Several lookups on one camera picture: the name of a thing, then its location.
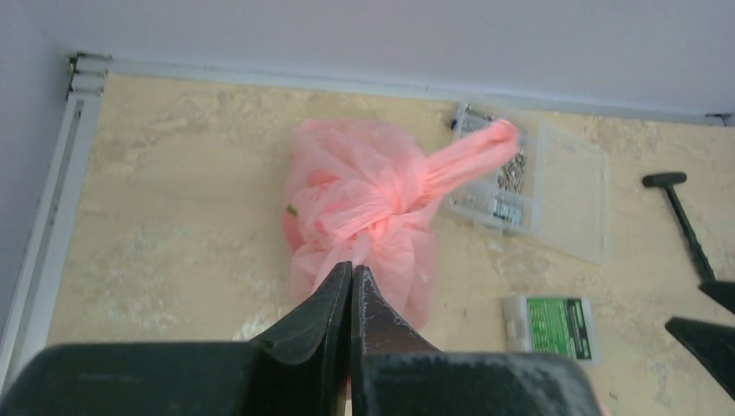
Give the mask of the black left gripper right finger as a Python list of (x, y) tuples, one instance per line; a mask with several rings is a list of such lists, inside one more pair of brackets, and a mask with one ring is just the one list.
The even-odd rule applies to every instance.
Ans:
[(354, 415), (377, 415), (370, 396), (405, 400), (405, 392), (424, 385), (419, 360), (439, 350), (423, 338), (381, 294), (368, 266), (353, 273), (350, 379)]

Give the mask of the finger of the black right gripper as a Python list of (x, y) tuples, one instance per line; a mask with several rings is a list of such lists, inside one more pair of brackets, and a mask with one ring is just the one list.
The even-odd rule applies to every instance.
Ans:
[(735, 282), (706, 281), (699, 285), (699, 290), (731, 313), (735, 313)]
[(734, 327), (675, 316), (665, 329), (734, 399)]

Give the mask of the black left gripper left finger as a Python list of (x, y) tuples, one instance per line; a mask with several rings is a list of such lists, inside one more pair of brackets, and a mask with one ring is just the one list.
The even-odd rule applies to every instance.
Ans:
[(254, 348), (249, 415), (343, 415), (349, 362), (352, 264), (248, 341)]

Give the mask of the pink plastic bag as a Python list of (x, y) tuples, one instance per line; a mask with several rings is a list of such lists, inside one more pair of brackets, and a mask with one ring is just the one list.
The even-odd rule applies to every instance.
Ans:
[(385, 121), (304, 121), (283, 194), (291, 295), (304, 301), (349, 261), (370, 268), (389, 305), (423, 328), (437, 274), (432, 221), (443, 197), (508, 162), (518, 136), (509, 121), (496, 120), (428, 154)]

